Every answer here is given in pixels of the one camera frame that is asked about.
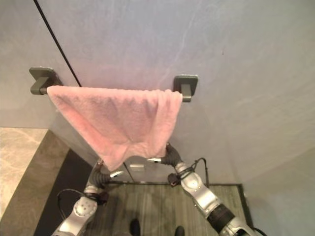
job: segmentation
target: cable connector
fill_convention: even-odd
[[[175,187],[181,183],[181,178],[175,173],[169,174],[167,180],[172,187]]]

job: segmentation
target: wire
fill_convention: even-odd
[[[262,236],[267,236],[264,232],[263,232],[263,230],[260,230],[260,229],[258,229],[258,228],[253,228],[254,230],[256,230],[258,233],[260,233]]]
[[[205,173],[206,173],[206,187],[209,188],[210,184],[209,184],[209,174],[208,174],[208,166],[207,166],[207,160],[203,157],[195,160],[195,162],[191,165],[191,167],[193,168],[193,171],[195,171],[199,161],[203,160],[203,162],[205,163]]]
[[[63,220],[66,219],[66,216],[65,216],[65,213],[64,211],[61,209],[61,206],[60,206],[60,201],[61,201],[61,193],[64,193],[64,192],[74,192],[74,193],[77,193],[79,194],[81,197],[87,197],[89,198],[87,195],[85,195],[84,193],[78,191],[78,190],[75,190],[75,189],[72,189],[72,188],[65,188],[63,190],[61,190],[58,194],[57,194],[57,205],[58,205],[58,210],[59,210],[59,213],[61,215],[61,218]]]

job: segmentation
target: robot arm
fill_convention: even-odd
[[[183,189],[220,236],[257,236],[202,183],[200,176],[181,160],[179,153],[171,145],[167,145],[166,149],[167,155],[164,158],[152,158],[149,161],[172,165],[175,168]]]
[[[84,233],[87,224],[93,220],[97,205],[105,202],[102,199],[103,185],[123,173],[123,171],[116,171],[108,175],[102,174],[101,167],[102,161],[98,161],[84,189],[85,196],[74,204],[71,214],[58,226],[52,236],[81,236]]]

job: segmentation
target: foot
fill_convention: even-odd
[[[175,236],[185,236],[185,230],[183,226],[178,226],[175,231]]]
[[[131,221],[129,231],[132,236],[140,236],[140,223],[138,219]]]

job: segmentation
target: wall mount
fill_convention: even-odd
[[[34,95],[47,94],[47,88],[49,86],[63,85],[53,69],[44,67],[31,67],[29,71],[36,80],[36,82],[31,87],[31,93]]]
[[[178,91],[183,95],[183,102],[190,102],[194,96],[198,83],[196,75],[178,75],[174,78],[173,91]]]

